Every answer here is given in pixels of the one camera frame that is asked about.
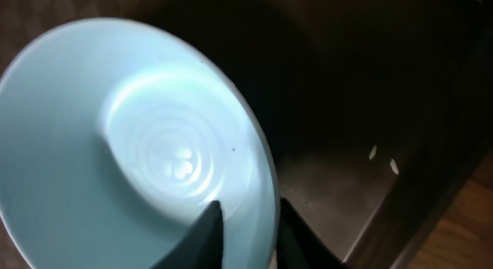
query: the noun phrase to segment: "wooden edge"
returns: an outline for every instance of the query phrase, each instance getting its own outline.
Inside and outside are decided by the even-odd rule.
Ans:
[[[414,256],[493,137],[493,31],[478,40],[442,115],[346,260],[353,269],[404,266]]]

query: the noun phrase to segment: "bowl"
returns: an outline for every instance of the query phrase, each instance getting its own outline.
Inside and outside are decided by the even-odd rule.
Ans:
[[[267,267],[279,217],[267,141],[234,84],[163,30],[71,22],[0,83],[0,211],[35,268],[148,268],[212,200],[224,268]]]

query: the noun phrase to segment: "concentric rings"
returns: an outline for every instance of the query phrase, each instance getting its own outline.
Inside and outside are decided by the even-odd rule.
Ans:
[[[258,177],[255,130],[224,84],[187,77],[146,77],[151,81],[116,90],[103,112],[103,136],[127,180],[155,208],[189,223],[221,200],[227,219]]]

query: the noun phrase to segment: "black object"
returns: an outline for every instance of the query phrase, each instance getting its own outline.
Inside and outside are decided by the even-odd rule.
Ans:
[[[223,263],[223,211],[212,201],[182,241],[152,269],[220,269]]]
[[[220,269],[223,259],[223,231],[223,212],[220,203],[215,200],[175,249],[151,268]],[[277,268],[344,268],[286,199],[281,199]]]
[[[344,268],[286,199],[280,201],[278,269]]]

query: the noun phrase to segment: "wooden surface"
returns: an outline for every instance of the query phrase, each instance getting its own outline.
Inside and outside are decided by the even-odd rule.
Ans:
[[[408,268],[493,268],[493,154],[461,189]]]

